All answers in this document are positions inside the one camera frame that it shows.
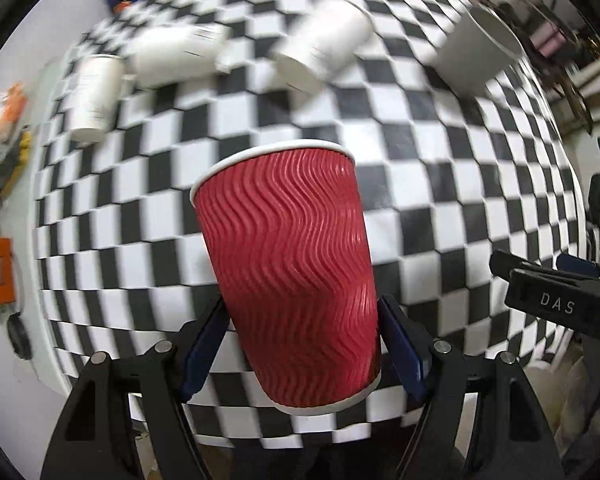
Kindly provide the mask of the red ribbed paper cup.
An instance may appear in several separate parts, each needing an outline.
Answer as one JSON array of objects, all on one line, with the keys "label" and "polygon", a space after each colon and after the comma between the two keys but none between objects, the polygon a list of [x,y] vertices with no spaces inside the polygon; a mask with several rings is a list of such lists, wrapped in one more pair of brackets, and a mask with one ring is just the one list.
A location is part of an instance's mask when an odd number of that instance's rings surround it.
[{"label": "red ribbed paper cup", "polygon": [[355,161],[298,140],[221,160],[190,191],[261,388],[281,411],[337,413],[380,379],[376,290]]}]

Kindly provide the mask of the upright white paper cup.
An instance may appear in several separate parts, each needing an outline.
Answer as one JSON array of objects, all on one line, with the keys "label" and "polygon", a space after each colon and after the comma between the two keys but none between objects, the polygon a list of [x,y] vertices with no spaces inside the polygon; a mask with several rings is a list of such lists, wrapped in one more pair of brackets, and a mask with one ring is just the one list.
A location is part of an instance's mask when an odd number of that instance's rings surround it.
[{"label": "upright white paper cup", "polygon": [[80,64],[69,114],[73,142],[98,143],[105,139],[114,124],[124,74],[120,56],[91,55]]}]

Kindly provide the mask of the lying white paper cup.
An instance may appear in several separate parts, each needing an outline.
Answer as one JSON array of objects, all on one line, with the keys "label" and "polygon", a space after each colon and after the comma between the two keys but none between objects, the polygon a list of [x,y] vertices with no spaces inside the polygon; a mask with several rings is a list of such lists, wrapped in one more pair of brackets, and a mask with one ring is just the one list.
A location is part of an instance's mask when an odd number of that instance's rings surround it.
[{"label": "lying white paper cup", "polygon": [[132,41],[129,63],[136,83],[155,89],[230,69],[224,52],[232,36],[221,24],[152,26]]}]

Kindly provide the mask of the tilted white paper cup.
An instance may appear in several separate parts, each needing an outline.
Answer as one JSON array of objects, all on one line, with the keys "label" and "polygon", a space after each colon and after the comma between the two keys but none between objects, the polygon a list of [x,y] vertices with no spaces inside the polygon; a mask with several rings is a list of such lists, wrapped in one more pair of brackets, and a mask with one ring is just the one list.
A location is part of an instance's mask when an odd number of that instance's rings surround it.
[{"label": "tilted white paper cup", "polygon": [[370,14],[350,0],[317,0],[273,47],[279,78],[296,90],[315,94],[355,58],[374,33]]}]

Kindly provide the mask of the black round puck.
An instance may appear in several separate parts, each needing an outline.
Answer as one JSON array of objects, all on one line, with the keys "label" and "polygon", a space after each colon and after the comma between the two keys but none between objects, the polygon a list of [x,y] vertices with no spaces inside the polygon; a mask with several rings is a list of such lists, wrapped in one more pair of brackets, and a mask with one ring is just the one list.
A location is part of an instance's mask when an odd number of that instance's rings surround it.
[{"label": "black round puck", "polygon": [[32,346],[28,336],[26,326],[24,326],[21,313],[16,312],[9,315],[6,322],[7,337],[15,355],[23,361],[32,359]]}]

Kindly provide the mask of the yellow plastic bag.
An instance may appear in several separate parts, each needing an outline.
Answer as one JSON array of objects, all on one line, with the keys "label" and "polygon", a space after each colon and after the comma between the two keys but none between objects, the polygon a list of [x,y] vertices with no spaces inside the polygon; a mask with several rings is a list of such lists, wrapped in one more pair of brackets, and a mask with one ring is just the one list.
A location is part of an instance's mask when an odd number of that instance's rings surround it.
[{"label": "yellow plastic bag", "polygon": [[23,127],[16,142],[0,163],[0,199],[4,200],[12,192],[26,168],[29,159],[33,134],[29,126]]}]

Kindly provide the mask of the grey ceramic mug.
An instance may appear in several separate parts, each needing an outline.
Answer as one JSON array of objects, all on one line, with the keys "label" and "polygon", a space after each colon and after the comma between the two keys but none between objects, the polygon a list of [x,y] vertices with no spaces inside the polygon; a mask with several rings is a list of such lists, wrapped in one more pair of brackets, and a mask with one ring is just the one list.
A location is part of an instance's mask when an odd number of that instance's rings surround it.
[{"label": "grey ceramic mug", "polygon": [[492,10],[471,6],[431,63],[438,76],[462,98],[484,96],[486,83],[524,57],[514,32]]}]

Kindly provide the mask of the black white checkered tablecloth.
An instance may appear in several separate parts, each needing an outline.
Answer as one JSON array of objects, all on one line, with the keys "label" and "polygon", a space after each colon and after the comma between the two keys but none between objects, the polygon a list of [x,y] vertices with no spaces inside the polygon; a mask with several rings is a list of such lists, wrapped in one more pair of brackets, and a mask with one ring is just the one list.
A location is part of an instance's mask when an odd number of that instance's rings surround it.
[{"label": "black white checkered tablecloth", "polygon": [[95,356],[172,364],[198,442],[305,448],[412,426],[382,300],[450,359],[553,364],[571,333],[490,268],[585,248],[528,58],[458,96],[467,0],[146,0],[69,52],[35,180],[35,261],[68,390]]}]

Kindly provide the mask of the orange tissue pack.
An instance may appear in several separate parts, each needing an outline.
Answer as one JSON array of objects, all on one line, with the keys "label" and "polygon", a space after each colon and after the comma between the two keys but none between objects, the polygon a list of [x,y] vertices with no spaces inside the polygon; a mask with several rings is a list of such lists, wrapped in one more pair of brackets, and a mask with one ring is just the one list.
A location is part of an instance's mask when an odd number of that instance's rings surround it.
[{"label": "orange tissue pack", "polygon": [[0,94],[0,143],[6,143],[12,135],[27,100],[24,84],[21,81]]}]

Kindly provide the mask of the dark glass bottle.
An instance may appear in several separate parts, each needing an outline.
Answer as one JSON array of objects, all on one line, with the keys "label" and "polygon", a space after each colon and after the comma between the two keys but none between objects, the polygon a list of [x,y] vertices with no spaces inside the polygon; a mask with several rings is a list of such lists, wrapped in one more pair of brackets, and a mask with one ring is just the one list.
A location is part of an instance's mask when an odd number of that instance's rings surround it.
[{"label": "dark glass bottle", "polygon": [[133,1],[132,0],[111,0],[112,3],[112,12],[114,14],[120,14],[124,9],[130,6]]}]

